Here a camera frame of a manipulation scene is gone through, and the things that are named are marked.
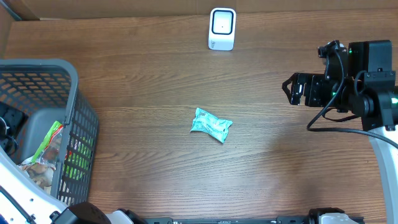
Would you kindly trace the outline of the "green snack bag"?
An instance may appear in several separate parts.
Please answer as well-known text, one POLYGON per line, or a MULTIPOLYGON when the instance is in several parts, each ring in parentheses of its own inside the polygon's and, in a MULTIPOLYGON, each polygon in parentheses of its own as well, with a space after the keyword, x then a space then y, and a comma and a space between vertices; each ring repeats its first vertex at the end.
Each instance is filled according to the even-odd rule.
POLYGON ((62 141, 63 124, 55 121, 30 159, 31 162, 55 165, 62 141))

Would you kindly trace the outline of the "teal snack packet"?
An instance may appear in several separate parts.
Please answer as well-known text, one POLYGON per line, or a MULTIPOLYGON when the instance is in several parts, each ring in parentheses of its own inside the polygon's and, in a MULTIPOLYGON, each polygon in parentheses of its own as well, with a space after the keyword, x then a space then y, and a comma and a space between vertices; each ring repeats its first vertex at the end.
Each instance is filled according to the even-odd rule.
POLYGON ((223 144, 228 136, 229 127, 232 124, 233 122, 230 120, 220 119, 201 108, 197 108, 190 131, 207 133, 223 144))

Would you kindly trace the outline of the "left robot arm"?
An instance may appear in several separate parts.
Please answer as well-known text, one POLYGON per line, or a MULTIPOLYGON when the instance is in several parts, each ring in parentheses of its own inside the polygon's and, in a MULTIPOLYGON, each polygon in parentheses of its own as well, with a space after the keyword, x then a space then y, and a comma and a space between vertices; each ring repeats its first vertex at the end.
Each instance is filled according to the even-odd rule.
POLYGON ((1 104, 3 223, 140 223, 130 210, 103 213, 87 201, 98 135, 87 103, 32 116, 1 104))

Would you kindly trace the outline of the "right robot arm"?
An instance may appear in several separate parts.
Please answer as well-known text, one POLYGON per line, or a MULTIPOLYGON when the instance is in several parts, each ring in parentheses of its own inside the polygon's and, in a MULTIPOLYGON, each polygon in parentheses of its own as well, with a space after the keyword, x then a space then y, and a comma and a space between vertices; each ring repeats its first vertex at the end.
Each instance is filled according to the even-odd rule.
POLYGON ((294 73, 282 84, 289 103, 319 107, 307 131, 353 133, 367 136, 379 166, 386 218, 397 223, 397 86, 392 68, 392 42, 351 42, 347 47, 333 40, 318 49, 325 71, 294 73), (315 128, 327 112, 352 115, 339 122, 361 119, 362 128, 315 128))

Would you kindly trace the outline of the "beige cookie bag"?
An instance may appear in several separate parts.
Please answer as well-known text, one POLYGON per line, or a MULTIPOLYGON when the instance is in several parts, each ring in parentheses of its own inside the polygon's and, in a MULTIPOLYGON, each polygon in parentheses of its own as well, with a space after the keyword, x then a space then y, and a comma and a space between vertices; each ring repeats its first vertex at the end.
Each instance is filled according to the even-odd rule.
POLYGON ((48 163, 31 162, 26 159, 18 167, 27 174, 46 193, 51 194, 55 166, 48 163))

